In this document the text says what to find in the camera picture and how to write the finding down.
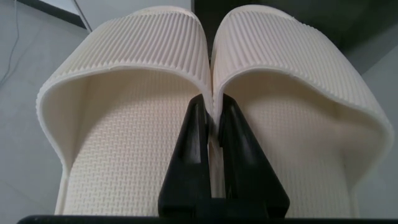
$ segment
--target slipper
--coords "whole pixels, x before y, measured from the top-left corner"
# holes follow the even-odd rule
[[[238,7],[217,31],[211,69],[216,125],[225,93],[287,192],[287,217],[358,216],[356,186],[394,132],[332,42],[280,10]]]
[[[37,114],[63,167],[56,214],[157,215],[190,100],[212,111],[197,17],[151,7],[94,30],[45,82]]]

